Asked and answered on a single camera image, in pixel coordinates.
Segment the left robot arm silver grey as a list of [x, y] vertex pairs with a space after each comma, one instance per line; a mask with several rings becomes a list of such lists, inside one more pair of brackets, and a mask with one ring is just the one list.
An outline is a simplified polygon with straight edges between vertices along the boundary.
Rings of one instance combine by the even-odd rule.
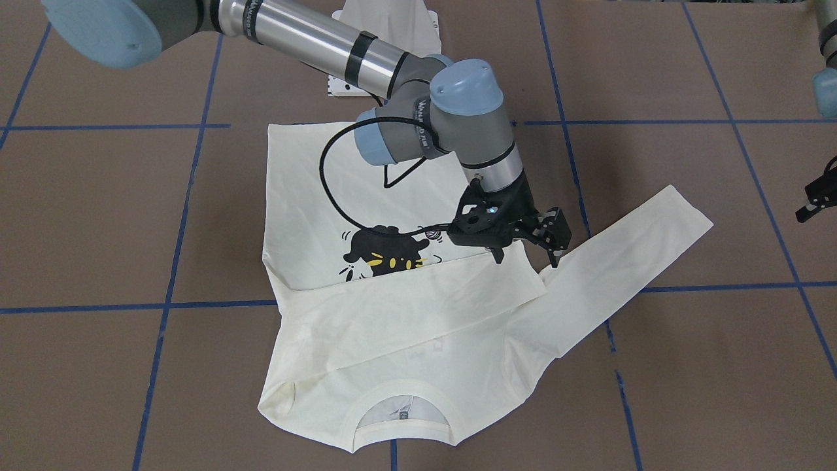
[[[836, 2], [812, 1], [818, 26], [818, 49], [825, 68], [812, 77], [814, 101], [821, 117], [836, 117]], [[822, 174], [804, 188], [806, 202], [795, 213], [799, 223], [810, 220], [823, 209], [835, 206], [836, 158], [828, 161]]]

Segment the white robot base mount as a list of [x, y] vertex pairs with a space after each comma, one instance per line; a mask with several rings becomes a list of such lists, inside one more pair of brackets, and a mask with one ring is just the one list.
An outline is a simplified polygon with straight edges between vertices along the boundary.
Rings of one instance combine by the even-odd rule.
[[328, 78], [327, 94], [333, 97], [366, 97], [361, 86], [387, 97], [391, 72], [404, 52], [419, 58], [442, 52], [439, 18], [424, 1], [347, 1], [332, 18], [377, 37], [358, 66], [357, 84]]

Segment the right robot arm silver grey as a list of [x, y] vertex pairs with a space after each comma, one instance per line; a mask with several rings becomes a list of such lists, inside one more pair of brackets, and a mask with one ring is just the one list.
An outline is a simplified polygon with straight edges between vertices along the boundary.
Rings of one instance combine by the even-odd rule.
[[483, 247], [496, 262], [512, 242], [544, 249], [557, 266], [572, 238], [565, 215], [539, 212], [531, 195], [504, 94], [484, 60], [452, 62], [401, 50], [293, 1], [44, 1], [46, 17], [82, 56], [128, 69], [203, 31], [242, 36], [291, 56], [372, 96], [386, 99], [326, 143], [320, 182], [335, 211], [362, 232], [406, 238], [362, 226], [338, 205], [326, 182], [331, 147], [352, 132], [361, 156], [383, 167], [454, 153], [468, 185], [450, 223], [433, 224], [452, 243]]

